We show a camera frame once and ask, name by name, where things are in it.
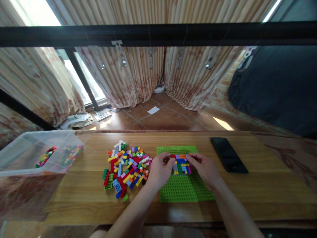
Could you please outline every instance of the glass window pane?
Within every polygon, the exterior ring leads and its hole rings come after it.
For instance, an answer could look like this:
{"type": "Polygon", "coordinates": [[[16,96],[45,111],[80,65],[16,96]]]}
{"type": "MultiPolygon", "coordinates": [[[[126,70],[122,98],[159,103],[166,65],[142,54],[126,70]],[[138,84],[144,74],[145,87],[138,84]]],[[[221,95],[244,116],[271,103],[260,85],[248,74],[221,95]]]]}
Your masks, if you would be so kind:
{"type": "Polygon", "coordinates": [[[80,81],[78,74],[76,73],[71,61],[69,60],[65,50],[60,49],[56,50],[59,58],[62,60],[63,64],[65,65],[65,68],[67,69],[70,78],[73,80],[75,84],[75,88],[78,90],[84,104],[89,104],[91,103],[91,100],[88,96],[88,93],[86,92],[82,82],[80,81]]]}
{"type": "Polygon", "coordinates": [[[79,56],[79,54],[77,52],[75,52],[75,56],[76,59],[86,77],[86,80],[89,84],[89,87],[92,91],[93,96],[95,97],[96,101],[100,100],[100,99],[105,99],[106,96],[104,95],[104,93],[102,92],[101,88],[99,87],[99,85],[96,83],[95,79],[93,78],[93,76],[91,75],[91,73],[89,72],[87,66],[85,65],[85,63],[83,62],[82,58],[79,56]]]}

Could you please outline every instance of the green lego brick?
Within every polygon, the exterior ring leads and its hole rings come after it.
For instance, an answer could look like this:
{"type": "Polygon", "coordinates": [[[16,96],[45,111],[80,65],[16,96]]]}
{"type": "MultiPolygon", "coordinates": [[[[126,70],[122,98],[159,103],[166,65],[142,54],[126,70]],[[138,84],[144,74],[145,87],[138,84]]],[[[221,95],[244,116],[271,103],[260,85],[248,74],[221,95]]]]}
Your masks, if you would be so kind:
{"type": "Polygon", "coordinates": [[[108,169],[105,169],[105,170],[103,171],[103,175],[102,175],[102,179],[103,179],[103,180],[105,180],[106,175],[107,175],[107,172],[108,172],[108,169]]]}
{"type": "Polygon", "coordinates": [[[122,201],[125,202],[126,200],[128,200],[128,198],[129,198],[129,197],[128,197],[128,194],[126,194],[126,195],[123,197],[122,201]]]}
{"type": "Polygon", "coordinates": [[[108,180],[108,182],[112,182],[112,181],[113,181],[113,175],[114,175],[114,174],[110,174],[110,175],[109,175],[109,180],[108,180]]]}
{"type": "MultiPolygon", "coordinates": [[[[157,154],[163,151],[171,154],[198,153],[196,146],[157,147],[157,154]]],[[[171,175],[167,183],[159,191],[161,203],[199,202],[215,200],[196,170],[190,175],[171,175]]]]}
{"type": "Polygon", "coordinates": [[[112,188],[112,182],[108,183],[107,186],[105,186],[105,190],[108,190],[111,188],[112,188]]]}

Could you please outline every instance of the curtain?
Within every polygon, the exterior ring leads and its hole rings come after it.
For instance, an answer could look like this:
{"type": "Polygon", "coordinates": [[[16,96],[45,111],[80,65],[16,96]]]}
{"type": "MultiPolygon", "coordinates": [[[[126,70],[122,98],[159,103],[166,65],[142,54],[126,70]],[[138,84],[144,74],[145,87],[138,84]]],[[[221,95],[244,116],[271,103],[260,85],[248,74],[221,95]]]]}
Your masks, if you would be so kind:
{"type": "MultiPolygon", "coordinates": [[[[0,26],[25,26],[9,1],[0,2],[0,26]]],[[[53,126],[85,107],[66,68],[53,48],[0,48],[0,87],[53,126]]],[[[0,147],[20,132],[39,130],[1,105],[0,147]]]]}
{"type": "MultiPolygon", "coordinates": [[[[261,21],[275,1],[47,0],[62,25],[261,21]]],[[[115,48],[99,48],[98,52],[89,47],[77,50],[114,107],[130,107],[145,102],[156,85],[162,84],[165,85],[166,93],[184,108],[199,110],[208,101],[242,47],[185,47],[179,70],[176,69],[178,47],[156,48],[153,70],[148,66],[147,48],[123,48],[126,67],[121,66],[121,57],[115,48]],[[211,70],[206,71],[211,49],[217,52],[214,56],[217,61],[211,70]],[[99,59],[105,64],[104,70],[98,68],[99,59]]]]}

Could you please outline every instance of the smartphone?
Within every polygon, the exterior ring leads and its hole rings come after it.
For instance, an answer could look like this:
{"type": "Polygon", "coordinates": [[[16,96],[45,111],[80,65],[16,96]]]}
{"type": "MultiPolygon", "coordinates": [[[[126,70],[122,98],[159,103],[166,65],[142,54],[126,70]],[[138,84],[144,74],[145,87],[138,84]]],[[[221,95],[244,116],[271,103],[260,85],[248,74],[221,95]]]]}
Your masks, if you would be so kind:
{"type": "Polygon", "coordinates": [[[226,138],[213,137],[210,140],[213,143],[225,169],[229,173],[249,173],[226,138]]]}

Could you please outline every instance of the plastic storage box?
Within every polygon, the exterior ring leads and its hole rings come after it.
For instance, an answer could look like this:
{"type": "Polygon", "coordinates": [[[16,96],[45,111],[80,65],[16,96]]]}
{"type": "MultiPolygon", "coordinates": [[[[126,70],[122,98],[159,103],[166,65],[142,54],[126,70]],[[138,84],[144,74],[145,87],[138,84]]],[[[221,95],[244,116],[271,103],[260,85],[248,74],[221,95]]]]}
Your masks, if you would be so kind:
{"type": "Polygon", "coordinates": [[[23,133],[0,151],[0,177],[66,173],[83,147],[73,130],[23,133]],[[53,146],[57,149],[52,156],[42,167],[35,168],[53,146]]]}

